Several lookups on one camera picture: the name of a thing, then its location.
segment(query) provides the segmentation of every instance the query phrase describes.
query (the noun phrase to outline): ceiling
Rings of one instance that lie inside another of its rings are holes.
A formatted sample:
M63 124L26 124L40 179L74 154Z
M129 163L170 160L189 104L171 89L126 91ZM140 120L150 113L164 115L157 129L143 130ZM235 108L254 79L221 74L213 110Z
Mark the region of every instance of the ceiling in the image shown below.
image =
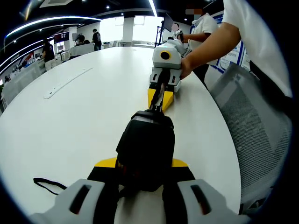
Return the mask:
M40 6L43 3L45 4L47 1L70 2L64 6L51 6L40 8ZM191 24L193 16L186 15L185 9L187 3L190 3L193 0L179 1L179 3L174 3L173 0L153 1L158 16L164 16L165 12L168 12L170 17L174 21ZM223 0L194 1L196 2L196 4L199 4L199 6L201 5L202 7L210 4L208 7L205 8L205 10L210 14L214 14L223 10ZM105 19L120 16L122 12L124 12L125 17L131 17L134 15L153 15L148 0L10 0L6 1L5 7L9 11L9 13L0 14L1 21L5 22L5 24L1 27L1 40L4 40L5 36L17 27L20 27L32 21L55 16L88 16L99 19ZM47 21L27 27L14 34L11 34L5 39L5 42L0 41L0 64L13 53L28 46L29 44L49 37L54 33L60 32L60 30L62 30L63 28L65 29L68 26L74 26L64 25L63 27L61 27L61 24L77 24L76 26L79 26L79 24L81 24L82 26L82 24L86 25L93 22L95 21L83 19L63 19L56 21ZM20 36L28 32L32 33L20 38ZM13 40L17 38L19 38L17 42L13 43Z

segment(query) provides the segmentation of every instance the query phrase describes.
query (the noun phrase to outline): black pants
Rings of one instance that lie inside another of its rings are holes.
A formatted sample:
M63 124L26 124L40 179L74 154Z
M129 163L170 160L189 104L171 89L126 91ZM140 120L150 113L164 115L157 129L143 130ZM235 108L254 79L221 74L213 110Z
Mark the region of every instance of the black pants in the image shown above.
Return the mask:
M206 89L208 89L208 88L205 84L205 77L206 77L206 71L208 70L208 68L209 68L208 64L203 64L193 70L193 72L200 79L200 81L203 83L203 85L206 87Z
M101 50L101 44L95 43L93 49L94 51Z

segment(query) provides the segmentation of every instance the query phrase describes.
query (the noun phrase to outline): window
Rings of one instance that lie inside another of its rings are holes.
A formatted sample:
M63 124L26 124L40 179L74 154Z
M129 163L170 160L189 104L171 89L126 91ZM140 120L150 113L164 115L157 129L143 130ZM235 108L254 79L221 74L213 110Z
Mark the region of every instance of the window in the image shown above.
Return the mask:
M123 16L102 20L100 22L102 43L122 40L123 23Z
M157 26L161 26L163 17L154 16L135 16L133 41L155 42Z

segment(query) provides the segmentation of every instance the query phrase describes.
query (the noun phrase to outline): desk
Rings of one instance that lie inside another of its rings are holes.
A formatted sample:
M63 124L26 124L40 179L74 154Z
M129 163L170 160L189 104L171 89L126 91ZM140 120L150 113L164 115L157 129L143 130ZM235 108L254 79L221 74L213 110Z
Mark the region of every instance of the desk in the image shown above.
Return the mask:
M26 68L22 68L20 72L4 84L2 91L4 107L7 105L33 80L46 72L44 60L33 62Z
M155 48L154 45L151 44L134 44L133 47L140 47L140 48Z
M147 109L152 54L153 49L118 47L74 58L33 81L7 107L0 117L0 171L26 214L54 204L55 196L36 186L34 177L69 186L86 179L100 160L117 156L131 116ZM57 84L90 68L51 98L43 98ZM194 74L182 82L166 115L174 124L174 158L186 162L196 178L216 188L238 213L241 179L235 147L216 103ZM145 197L155 196L148 192ZM143 204L149 210L143 210L146 218L139 213L136 223L163 220L162 199ZM156 208L160 214L149 214Z

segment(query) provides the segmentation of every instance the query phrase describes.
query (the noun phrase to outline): poster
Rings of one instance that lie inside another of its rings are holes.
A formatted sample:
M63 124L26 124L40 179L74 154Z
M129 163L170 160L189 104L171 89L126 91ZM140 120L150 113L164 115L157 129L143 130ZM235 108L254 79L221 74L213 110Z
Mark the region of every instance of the poster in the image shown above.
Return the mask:
M231 62L238 64L238 58L240 57L241 53L242 53L242 43L240 41L238 45L235 47L235 49L233 49L227 55L220 58L218 67L222 70L226 70L228 69Z
M247 71L250 71L250 58L248 57L247 51L246 49L244 49L244 55L243 55L243 59L242 59L242 63L241 63L241 67L243 67L244 69L246 69Z

